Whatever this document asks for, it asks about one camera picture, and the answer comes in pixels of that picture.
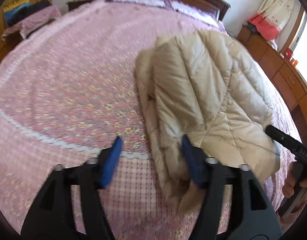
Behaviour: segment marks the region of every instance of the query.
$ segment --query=window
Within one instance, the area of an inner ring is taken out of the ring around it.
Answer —
[[[307,15],[291,50],[294,52],[293,58],[299,62],[296,68],[307,83]]]

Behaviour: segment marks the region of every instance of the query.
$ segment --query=curtain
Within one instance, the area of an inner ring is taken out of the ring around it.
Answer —
[[[294,4],[295,0],[264,0],[248,22],[255,25],[267,41],[273,40],[287,24]]]

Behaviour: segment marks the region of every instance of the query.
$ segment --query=red object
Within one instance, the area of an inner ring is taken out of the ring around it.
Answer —
[[[293,56],[292,50],[287,48],[287,50],[285,52],[285,58],[287,58],[288,60],[291,60],[292,56]]]
[[[267,41],[277,37],[281,31],[278,26],[270,22],[267,18],[263,17],[259,13],[251,17],[248,22],[255,25],[258,32],[260,32],[261,36]]]

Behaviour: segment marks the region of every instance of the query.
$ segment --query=bed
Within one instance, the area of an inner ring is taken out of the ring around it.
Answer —
[[[230,7],[222,0],[180,1],[216,12],[217,20]],[[55,164],[81,165],[121,135],[117,172],[100,193],[115,237],[189,237],[198,213],[177,215],[164,202],[134,67],[138,51],[152,47],[157,35],[195,29],[210,26],[172,10],[95,0],[41,28],[7,55],[0,64],[0,209],[16,231]],[[276,110],[283,113],[279,128],[300,140],[283,99],[271,87]],[[280,159],[280,170],[263,185],[275,209],[294,160],[282,148]],[[77,230],[84,232],[76,187],[72,194]],[[226,230],[229,213],[225,205],[219,233]]]

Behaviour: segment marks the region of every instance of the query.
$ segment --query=white lace trim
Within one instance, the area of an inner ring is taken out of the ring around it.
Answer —
[[[0,109],[0,116],[6,119],[8,122],[10,122],[12,125],[14,125],[16,128],[19,128],[21,130],[20,133],[25,134],[28,137],[35,138],[39,141],[42,141],[44,143],[49,143],[57,147],[64,147],[67,149],[75,149],[77,152],[87,152],[90,154],[97,154],[99,153],[103,148],[99,147],[94,147],[90,148],[87,146],[80,146],[74,143],[67,143],[62,140],[58,140],[55,138],[48,137],[46,135],[43,135],[41,133],[32,131],[31,129],[28,129],[27,127],[24,127],[12,117],[9,115],[5,114],[1,109]],[[147,160],[151,158],[151,155],[149,153],[137,153],[137,152],[127,152],[127,151],[122,151],[121,157],[126,157],[128,159],[142,159],[142,160]]]

